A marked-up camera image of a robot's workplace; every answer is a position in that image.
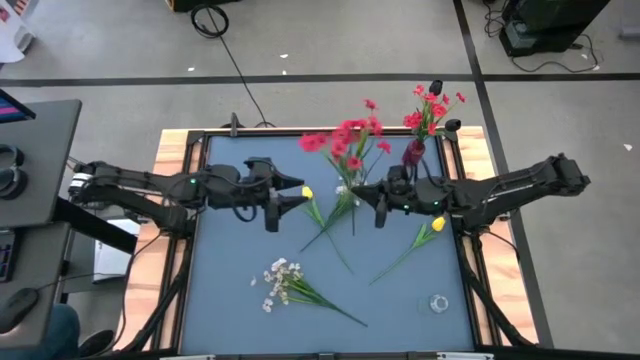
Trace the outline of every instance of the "wooden board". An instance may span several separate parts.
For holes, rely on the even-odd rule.
[[[260,129],[259,131],[269,132],[270,130],[271,129]],[[154,173],[172,175],[182,170],[182,160],[184,158],[188,132],[188,129],[168,129],[162,132],[156,162],[153,167]],[[485,179],[494,176],[493,162],[489,154],[489,148],[487,147],[482,127],[463,127],[458,132],[458,137],[466,176],[472,179]],[[192,157],[191,171],[195,171],[196,169],[197,154],[198,151],[196,149]],[[453,157],[450,151],[446,151],[446,155],[448,162],[452,164]],[[454,176],[456,174],[455,168],[451,168],[450,170],[452,176]],[[511,241],[511,231],[508,222],[496,222],[496,224],[492,225],[491,231]],[[144,225],[141,230],[137,249],[146,245],[157,234],[158,229],[154,225]],[[513,249],[488,234],[483,235],[481,239],[494,300],[522,335],[530,341],[536,342],[537,334],[533,324],[533,317],[529,308],[529,301],[522,280],[520,266]],[[116,345],[116,349],[125,346],[133,339],[158,303],[160,282],[167,248],[168,239],[160,238],[137,256],[132,266],[131,276],[125,294],[127,323],[122,339]],[[176,261],[174,262],[174,275],[182,261],[183,248],[183,246],[178,246]],[[482,329],[483,342],[490,344],[487,317],[484,307],[477,296],[476,305],[479,313],[478,317]],[[162,348],[170,347],[174,315],[175,304],[169,308],[165,316],[163,336],[160,342]]]

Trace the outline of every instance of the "headphones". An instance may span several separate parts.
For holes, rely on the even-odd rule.
[[[0,144],[0,154],[13,154],[13,163],[8,168],[0,168],[0,199],[12,200],[27,187],[27,174],[20,170],[24,154],[15,146]]]

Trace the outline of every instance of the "blue table surface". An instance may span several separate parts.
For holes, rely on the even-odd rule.
[[[392,153],[383,155],[369,182],[400,163],[408,137],[387,139]],[[374,148],[365,164],[378,155]],[[340,184],[331,165],[318,153],[305,153],[295,137],[226,138],[211,141],[210,164],[242,169],[251,156],[269,156],[287,175],[303,178],[325,217]],[[425,159],[434,176],[441,175],[435,141],[427,142]],[[300,188],[283,194],[299,194]],[[374,227],[374,211],[362,203],[356,210],[356,236],[350,216],[330,231],[349,265],[336,256],[326,236],[304,252],[299,250],[317,233],[317,225],[302,209],[280,220],[280,231],[264,229],[263,212],[242,223],[230,210],[212,209],[199,221],[186,302],[181,354],[290,354],[318,352],[405,352],[471,350],[473,342],[453,232],[448,224],[437,238],[411,254],[404,263],[369,286],[380,271],[410,247],[420,226],[431,217],[394,211],[383,229]],[[300,262],[305,278],[327,299],[367,323],[312,305],[261,305],[271,289],[262,273],[280,257]],[[257,284],[251,286],[255,277]],[[441,294],[449,308],[436,314],[429,298]]]

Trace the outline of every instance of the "computer mouse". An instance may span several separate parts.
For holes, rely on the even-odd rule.
[[[24,288],[0,306],[0,334],[13,330],[38,303],[38,290]]]

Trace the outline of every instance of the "red vase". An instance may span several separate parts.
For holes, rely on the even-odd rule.
[[[411,141],[404,150],[404,154],[402,154],[402,163],[404,166],[417,166],[424,155],[425,149],[422,142],[418,140]]]

